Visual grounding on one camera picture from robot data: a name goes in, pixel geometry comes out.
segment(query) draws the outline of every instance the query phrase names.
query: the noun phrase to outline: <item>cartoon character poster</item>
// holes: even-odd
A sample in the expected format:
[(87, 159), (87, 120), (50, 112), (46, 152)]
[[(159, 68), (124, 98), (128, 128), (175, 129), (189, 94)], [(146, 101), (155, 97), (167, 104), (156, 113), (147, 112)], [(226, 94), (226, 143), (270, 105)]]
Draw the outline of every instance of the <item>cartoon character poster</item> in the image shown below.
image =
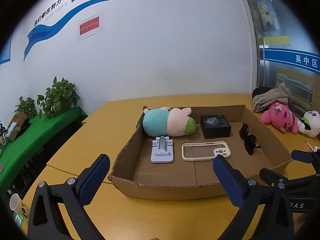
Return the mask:
[(276, 17), (275, 10), (270, 2), (270, 0), (256, 0), (258, 10), (260, 13), (263, 30), (272, 31), (276, 30), (278, 26), (278, 21)]

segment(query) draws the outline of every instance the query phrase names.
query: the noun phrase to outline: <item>red sign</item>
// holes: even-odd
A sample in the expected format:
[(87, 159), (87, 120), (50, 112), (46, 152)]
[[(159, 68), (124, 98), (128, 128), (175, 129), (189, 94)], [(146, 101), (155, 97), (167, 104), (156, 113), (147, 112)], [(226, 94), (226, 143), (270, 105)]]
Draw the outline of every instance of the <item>red sign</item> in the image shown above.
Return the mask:
[(85, 34), (99, 27), (99, 16), (80, 24), (80, 35)]

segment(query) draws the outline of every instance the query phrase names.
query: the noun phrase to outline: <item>yellow sticky note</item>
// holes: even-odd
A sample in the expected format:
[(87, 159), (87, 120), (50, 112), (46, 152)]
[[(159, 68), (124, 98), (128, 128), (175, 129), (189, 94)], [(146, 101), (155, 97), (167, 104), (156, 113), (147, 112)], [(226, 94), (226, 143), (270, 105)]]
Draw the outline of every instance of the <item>yellow sticky note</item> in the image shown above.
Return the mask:
[(271, 45), (283, 45), (282, 36), (270, 37)]
[(290, 37), (289, 36), (282, 36), (283, 45), (290, 46)]
[(263, 37), (264, 45), (271, 45), (269, 37)]

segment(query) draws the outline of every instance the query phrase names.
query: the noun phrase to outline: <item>black product box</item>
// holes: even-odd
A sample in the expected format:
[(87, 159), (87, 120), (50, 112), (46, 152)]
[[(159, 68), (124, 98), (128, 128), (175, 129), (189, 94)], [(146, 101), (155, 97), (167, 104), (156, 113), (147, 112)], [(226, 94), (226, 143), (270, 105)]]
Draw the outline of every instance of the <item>black product box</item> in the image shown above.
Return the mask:
[(205, 139), (230, 136), (231, 125), (223, 115), (201, 115), (200, 126)]

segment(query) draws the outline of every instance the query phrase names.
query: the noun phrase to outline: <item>black sunglasses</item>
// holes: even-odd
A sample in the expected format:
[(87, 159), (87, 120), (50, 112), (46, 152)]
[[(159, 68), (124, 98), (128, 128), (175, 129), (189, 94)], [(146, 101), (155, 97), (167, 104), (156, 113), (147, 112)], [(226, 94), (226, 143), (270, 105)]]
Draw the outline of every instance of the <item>black sunglasses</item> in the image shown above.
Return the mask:
[(246, 123), (243, 124), (239, 131), (240, 138), (244, 141), (244, 147), (247, 150), (249, 155), (253, 154), (255, 148), (261, 148), (261, 145), (257, 145), (257, 138), (253, 135), (249, 135), (249, 125)]

